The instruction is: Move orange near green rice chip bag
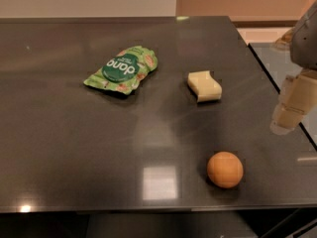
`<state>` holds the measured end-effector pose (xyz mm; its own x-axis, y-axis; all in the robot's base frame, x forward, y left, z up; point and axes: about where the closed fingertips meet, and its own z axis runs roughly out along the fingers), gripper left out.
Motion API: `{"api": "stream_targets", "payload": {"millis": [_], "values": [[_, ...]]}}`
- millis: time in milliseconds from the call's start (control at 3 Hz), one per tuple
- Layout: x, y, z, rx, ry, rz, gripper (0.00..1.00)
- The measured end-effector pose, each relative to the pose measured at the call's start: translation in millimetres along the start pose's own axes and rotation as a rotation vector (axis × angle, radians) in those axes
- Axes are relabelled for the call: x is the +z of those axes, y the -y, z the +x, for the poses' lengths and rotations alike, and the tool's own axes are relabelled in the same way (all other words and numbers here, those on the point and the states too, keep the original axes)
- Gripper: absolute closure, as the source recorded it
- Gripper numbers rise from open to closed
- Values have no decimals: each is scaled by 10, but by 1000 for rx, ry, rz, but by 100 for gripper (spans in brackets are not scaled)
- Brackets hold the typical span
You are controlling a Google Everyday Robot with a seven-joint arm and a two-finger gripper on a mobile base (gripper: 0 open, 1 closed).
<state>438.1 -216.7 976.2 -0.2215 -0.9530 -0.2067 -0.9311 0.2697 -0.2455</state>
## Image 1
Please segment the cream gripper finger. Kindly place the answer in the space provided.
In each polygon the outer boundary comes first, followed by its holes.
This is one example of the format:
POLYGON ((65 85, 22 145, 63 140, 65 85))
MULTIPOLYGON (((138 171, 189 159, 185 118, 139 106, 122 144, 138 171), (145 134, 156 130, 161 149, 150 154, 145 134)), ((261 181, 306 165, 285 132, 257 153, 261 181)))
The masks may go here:
POLYGON ((276 135, 292 132, 317 105, 317 71, 304 68, 296 76, 288 75, 282 83, 270 130, 276 135))
POLYGON ((291 28, 289 29, 287 32, 285 32, 280 38, 278 38, 273 44, 272 46, 276 49, 276 50, 280 50, 280 51, 288 51, 290 48, 290 44, 291 44, 291 40, 292 40, 292 36, 293 36, 293 31, 294 29, 291 28))

